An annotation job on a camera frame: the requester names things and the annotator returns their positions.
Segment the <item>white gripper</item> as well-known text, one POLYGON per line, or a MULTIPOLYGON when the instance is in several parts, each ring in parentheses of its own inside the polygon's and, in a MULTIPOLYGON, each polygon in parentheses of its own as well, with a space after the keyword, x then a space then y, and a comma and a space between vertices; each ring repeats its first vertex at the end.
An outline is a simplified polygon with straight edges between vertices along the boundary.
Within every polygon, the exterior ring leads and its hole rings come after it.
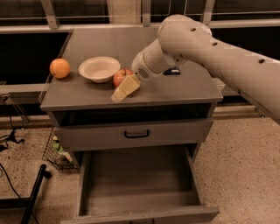
POLYGON ((113 102, 121 102, 128 95, 140 88, 141 81, 150 81, 153 78, 153 72, 148 65, 146 53, 141 51, 132 61, 131 70, 133 75, 127 75, 123 78, 120 85, 115 89, 111 96, 113 102))

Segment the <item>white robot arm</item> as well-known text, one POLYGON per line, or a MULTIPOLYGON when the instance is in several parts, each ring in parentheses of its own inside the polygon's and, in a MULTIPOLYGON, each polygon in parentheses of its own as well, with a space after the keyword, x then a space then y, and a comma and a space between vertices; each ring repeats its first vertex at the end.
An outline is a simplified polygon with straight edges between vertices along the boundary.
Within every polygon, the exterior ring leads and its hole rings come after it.
POLYGON ((204 67, 280 123, 280 61, 219 41, 206 25, 189 17, 166 18, 157 38, 133 59, 131 70, 148 81, 187 61, 204 67))

